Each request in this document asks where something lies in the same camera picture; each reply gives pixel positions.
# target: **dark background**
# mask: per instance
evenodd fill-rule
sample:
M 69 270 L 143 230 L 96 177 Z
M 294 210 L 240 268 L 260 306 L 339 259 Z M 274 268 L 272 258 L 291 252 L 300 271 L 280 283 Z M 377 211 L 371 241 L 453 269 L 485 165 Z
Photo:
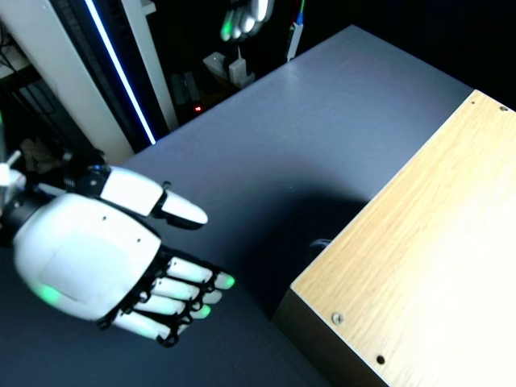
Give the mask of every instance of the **dark background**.
M 228 3 L 156 1 L 151 26 L 166 69 L 191 69 L 213 51 L 235 51 L 218 37 Z M 240 44 L 258 76 L 284 63 L 298 3 L 276 0 L 260 33 Z M 514 108 L 515 14 L 509 0 L 306 0 L 298 53 L 355 24 Z

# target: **robotic hand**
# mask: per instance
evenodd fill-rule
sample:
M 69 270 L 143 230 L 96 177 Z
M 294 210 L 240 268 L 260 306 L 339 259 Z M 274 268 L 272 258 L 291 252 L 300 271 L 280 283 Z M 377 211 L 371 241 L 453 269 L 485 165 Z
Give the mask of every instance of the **robotic hand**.
M 231 0 L 230 10 L 226 13 L 220 37 L 227 42 L 230 39 L 244 40 L 255 35 L 262 24 L 273 12 L 274 0 Z
M 0 169 L 5 172 L 13 162 L 11 157 Z M 0 236 L 15 249 L 19 275 L 62 312 L 174 345 L 235 280 L 165 247 L 141 218 L 195 229 L 207 222 L 205 212 L 168 184 L 110 167 L 101 156 L 68 156 L 65 166 L 67 191 L 56 196 L 8 171 Z

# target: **gray tabletop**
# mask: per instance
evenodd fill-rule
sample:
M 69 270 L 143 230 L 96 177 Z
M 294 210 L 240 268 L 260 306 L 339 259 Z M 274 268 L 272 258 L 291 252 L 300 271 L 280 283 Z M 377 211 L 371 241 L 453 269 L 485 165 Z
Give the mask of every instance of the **gray tabletop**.
M 2 385 L 327 385 L 267 318 L 306 263 L 286 252 L 343 227 L 470 92 L 349 27 L 162 139 L 127 167 L 171 181 L 210 223 L 151 225 L 237 285 L 164 350 L 52 310 L 0 260 Z

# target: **white light strip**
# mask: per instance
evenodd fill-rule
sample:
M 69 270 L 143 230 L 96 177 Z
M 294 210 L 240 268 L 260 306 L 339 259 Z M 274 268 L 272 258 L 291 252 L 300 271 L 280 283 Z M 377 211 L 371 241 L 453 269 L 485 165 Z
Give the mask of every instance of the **white light strip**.
M 93 18 L 95 22 L 95 26 L 97 26 L 98 32 L 100 33 L 100 36 L 102 37 L 102 41 L 104 42 L 104 45 L 106 46 L 107 52 L 110 54 L 110 58 L 113 61 L 113 65 L 116 68 L 117 73 L 119 74 L 120 80 L 123 83 L 123 87 L 126 89 L 127 95 L 129 96 L 129 99 L 131 99 L 132 105 L 136 110 L 136 114 L 139 117 L 139 120 L 141 121 L 142 125 L 144 126 L 145 133 L 147 133 L 148 139 L 151 141 L 151 144 L 154 145 L 156 143 L 156 140 L 154 139 L 154 136 L 152 135 L 151 128 L 148 127 L 147 120 L 144 117 L 144 113 L 139 108 L 138 101 L 136 101 L 135 94 L 132 91 L 131 85 L 129 85 L 129 81 L 127 80 L 126 74 L 122 69 L 122 65 L 120 64 L 120 61 L 118 57 L 116 56 L 116 53 L 114 52 L 113 46 L 111 45 L 110 38 L 107 36 L 106 29 L 104 29 L 104 26 L 102 25 L 102 21 L 100 17 L 98 16 L 97 9 L 95 8 L 93 0 L 85 0 L 86 5 L 88 6 L 89 13 L 91 14 L 91 17 Z

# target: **wooden board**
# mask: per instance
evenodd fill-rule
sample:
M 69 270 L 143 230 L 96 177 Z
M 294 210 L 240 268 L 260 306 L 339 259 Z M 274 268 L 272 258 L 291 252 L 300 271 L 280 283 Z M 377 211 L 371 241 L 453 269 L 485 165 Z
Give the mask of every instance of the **wooden board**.
M 516 114 L 473 92 L 291 289 L 388 385 L 516 385 Z

